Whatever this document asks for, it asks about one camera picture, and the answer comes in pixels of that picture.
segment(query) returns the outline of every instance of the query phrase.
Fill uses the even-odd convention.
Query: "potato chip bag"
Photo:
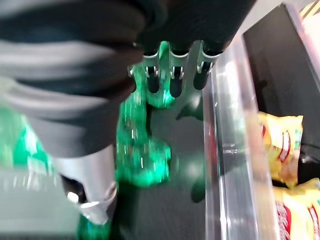
[[[314,225],[307,206],[290,189],[274,187],[280,240],[313,240]]]
[[[271,178],[294,187],[298,183],[303,116],[277,117],[259,112],[258,118]]]
[[[299,201],[306,205],[313,224],[313,234],[310,239],[320,240],[320,180],[319,178],[314,178],[300,184],[297,189],[304,191],[304,198],[299,199]]]

